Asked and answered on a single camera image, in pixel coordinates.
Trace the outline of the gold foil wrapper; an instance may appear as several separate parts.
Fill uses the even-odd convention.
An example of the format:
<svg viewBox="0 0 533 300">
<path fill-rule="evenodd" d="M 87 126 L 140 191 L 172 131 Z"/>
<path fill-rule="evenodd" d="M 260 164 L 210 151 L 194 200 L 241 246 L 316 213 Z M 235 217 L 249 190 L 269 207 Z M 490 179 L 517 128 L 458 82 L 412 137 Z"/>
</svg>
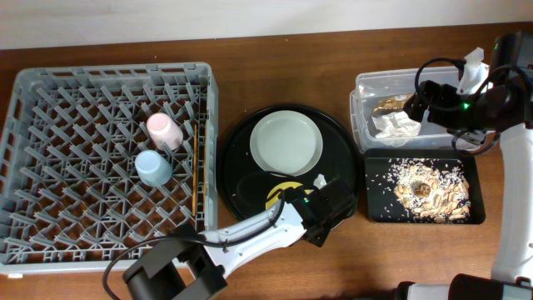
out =
<svg viewBox="0 0 533 300">
<path fill-rule="evenodd" d="M 373 107 L 372 113 L 379 115 L 400 112 L 412 96 L 412 93 L 407 93 L 384 98 Z"/>
</svg>

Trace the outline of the white napkin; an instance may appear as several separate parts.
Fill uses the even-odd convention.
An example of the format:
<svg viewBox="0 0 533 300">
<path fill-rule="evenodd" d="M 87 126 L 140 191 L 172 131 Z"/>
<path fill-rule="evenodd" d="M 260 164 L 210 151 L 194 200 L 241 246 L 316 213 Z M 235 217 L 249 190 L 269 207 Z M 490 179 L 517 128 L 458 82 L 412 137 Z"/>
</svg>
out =
<svg viewBox="0 0 533 300">
<path fill-rule="evenodd" d="M 391 112 L 373 117 L 372 121 L 379 133 L 376 138 L 408 138 L 417 136 L 421 124 L 408 117 L 405 112 Z"/>
</svg>

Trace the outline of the yellow bowl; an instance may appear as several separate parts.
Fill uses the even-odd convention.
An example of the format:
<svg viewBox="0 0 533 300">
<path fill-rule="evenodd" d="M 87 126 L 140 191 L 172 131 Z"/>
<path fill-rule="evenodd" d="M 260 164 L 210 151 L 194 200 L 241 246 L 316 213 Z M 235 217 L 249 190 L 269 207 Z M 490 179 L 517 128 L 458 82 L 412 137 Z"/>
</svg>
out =
<svg viewBox="0 0 533 300">
<path fill-rule="evenodd" d="M 277 184 L 266 197 L 265 209 L 269 210 L 274 204 L 276 204 L 281 199 L 281 190 L 286 190 L 288 188 L 298 188 L 302 184 L 298 182 L 288 181 Z"/>
</svg>

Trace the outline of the grey round plate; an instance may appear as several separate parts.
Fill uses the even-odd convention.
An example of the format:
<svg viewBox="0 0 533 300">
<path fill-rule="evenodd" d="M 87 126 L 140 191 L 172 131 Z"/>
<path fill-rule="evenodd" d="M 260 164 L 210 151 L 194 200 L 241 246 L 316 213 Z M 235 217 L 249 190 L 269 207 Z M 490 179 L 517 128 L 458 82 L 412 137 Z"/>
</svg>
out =
<svg viewBox="0 0 533 300">
<path fill-rule="evenodd" d="M 323 151 L 323 138 L 316 123 L 292 110 L 268 113 L 253 127 L 250 151 L 264 171 L 300 176 L 311 171 Z"/>
</svg>

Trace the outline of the food scraps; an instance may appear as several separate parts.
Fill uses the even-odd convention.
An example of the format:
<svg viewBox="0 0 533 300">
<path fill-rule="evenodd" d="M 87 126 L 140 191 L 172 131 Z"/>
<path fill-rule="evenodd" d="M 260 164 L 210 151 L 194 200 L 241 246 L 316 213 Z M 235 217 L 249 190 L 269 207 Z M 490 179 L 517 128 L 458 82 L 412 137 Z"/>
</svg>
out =
<svg viewBox="0 0 533 300">
<path fill-rule="evenodd" d="M 399 210 L 398 220 L 409 223 L 464 223 L 471 215 L 470 184 L 464 164 L 436 158 L 396 158 L 378 187 L 382 195 L 391 194 L 385 212 Z"/>
</svg>

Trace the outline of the wooden chopstick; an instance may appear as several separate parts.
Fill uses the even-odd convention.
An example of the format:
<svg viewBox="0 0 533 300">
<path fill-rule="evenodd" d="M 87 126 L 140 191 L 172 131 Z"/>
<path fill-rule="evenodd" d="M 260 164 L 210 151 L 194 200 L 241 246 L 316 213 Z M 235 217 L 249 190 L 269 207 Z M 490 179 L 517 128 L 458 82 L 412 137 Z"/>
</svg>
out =
<svg viewBox="0 0 533 300">
<path fill-rule="evenodd" d="M 192 175 L 192 216 L 195 217 L 197 215 L 197 174 L 198 174 L 198 166 L 197 166 L 197 149 L 198 149 L 198 126 L 197 124 L 194 125 L 194 140 L 193 140 L 193 175 Z"/>
<path fill-rule="evenodd" d="M 208 161 L 209 161 L 208 151 L 207 151 L 207 146 L 208 146 L 208 142 L 209 142 L 208 125 L 209 125 L 209 121 L 206 120 L 204 122 L 204 134 L 203 134 L 204 142 L 203 142 L 203 159 L 202 159 L 202 161 L 203 161 L 202 194 L 203 194 L 203 201 L 204 202 L 206 201 L 207 196 L 208 196 Z"/>
</svg>

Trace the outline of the light blue cup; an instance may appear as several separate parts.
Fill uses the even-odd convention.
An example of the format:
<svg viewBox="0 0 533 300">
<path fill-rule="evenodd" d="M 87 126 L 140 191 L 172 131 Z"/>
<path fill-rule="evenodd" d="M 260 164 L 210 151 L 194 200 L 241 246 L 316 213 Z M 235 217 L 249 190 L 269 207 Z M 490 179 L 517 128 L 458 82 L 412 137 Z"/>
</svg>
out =
<svg viewBox="0 0 533 300">
<path fill-rule="evenodd" d="M 153 150 L 140 152 L 135 158 L 134 165 L 140 180 L 150 187 L 159 187 L 171 179 L 171 164 Z"/>
</svg>

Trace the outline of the pink cup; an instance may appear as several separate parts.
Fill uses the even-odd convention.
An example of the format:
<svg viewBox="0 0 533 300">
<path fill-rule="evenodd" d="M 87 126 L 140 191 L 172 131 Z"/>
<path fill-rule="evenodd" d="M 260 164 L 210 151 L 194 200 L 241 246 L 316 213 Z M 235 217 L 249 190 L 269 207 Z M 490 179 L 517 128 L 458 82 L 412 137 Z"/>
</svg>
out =
<svg viewBox="0 0 533 300">
<path fill-rule="evenodd" d="M 183 142 L 183 132 L 164 112 L 157 112 L 147 120 L 147 130 L 151 140 L 159 149 L 166 144 L 171 150 L 177 149 Z"/>
</svg>

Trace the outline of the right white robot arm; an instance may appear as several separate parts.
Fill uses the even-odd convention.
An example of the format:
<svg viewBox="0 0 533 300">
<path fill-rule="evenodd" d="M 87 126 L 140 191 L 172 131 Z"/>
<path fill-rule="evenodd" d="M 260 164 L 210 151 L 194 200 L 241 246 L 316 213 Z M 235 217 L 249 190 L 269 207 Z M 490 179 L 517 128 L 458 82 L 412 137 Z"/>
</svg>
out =
<svg viewBox="0 0 533 300">
<path fill-rule="evenodd" d="M 491 63 L 474 55 L 451 60 L 458 87 L 416 81 L 404 110 L 444 127 L 455 139 L 493 133 L 504 162 L 501 239 L 489 278 L 458 274 L 445 285 L 402 282 L 398 299 L 530 299 L 532 297 L 532 35 L 498 37 Z"/>
</svg>

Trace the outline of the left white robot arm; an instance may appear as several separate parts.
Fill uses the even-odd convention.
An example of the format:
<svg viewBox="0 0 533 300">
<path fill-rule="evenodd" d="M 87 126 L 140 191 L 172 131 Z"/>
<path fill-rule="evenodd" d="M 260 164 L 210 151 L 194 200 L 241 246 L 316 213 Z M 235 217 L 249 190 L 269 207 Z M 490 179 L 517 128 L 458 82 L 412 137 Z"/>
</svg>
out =
<svg viewBox="0 0 533 300">
<path fill-rule="evenodd" d="M 161 237 L 122 275 L 134 299 L 213 299 L 239 267 L 304 240 L 317 247 L 356 209 L 355 193 L 339 178 L 307 192 L 276 191 L 269 209 L 237 224 L 197 232 L 189 224 Z"/>
</svg>

